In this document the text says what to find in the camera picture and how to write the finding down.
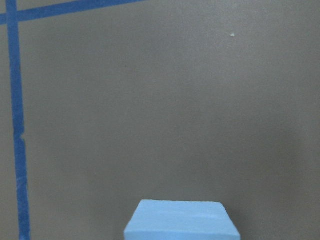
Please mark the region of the light blue foam block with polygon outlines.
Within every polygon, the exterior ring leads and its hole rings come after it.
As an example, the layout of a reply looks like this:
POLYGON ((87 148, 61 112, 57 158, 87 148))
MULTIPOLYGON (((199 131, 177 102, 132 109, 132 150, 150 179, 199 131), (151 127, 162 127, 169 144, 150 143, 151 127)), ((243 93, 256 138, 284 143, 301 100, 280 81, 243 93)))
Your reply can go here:
POLYGON ((220 202, 143 199, 124 230, 126 240, 240 240, 220 202))

